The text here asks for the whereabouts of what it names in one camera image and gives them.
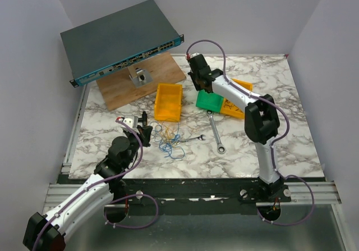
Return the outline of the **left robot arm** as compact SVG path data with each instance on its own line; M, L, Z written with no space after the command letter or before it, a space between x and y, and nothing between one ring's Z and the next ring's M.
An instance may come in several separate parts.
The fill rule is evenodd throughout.
M142 159L153 128L123 128L124 135L112 141L107 155L84 184L46 214L37 212L29 218L22 241L28 250L64 250L66 241L93 213L124 198L122 178L133 169L130 163L134 159Z

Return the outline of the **green plastic bin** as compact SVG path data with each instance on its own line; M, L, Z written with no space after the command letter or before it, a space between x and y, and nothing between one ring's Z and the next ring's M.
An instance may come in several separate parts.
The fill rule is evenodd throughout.
M205 90L198 92L196 107L219 113L223 103L223 97L215 93L207 93Z

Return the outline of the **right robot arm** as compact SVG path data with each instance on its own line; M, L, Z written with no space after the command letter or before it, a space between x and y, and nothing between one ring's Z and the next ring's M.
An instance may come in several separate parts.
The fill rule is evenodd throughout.
M226 77L222 70L212 70L202 54L187 55L186 59L191 69L188 74L196 90L220 95L244 111L245 133L255 143L259 162L257 192L262 200L273 200L283 185L277 171L274 146L280 122L273 97L252 93Z

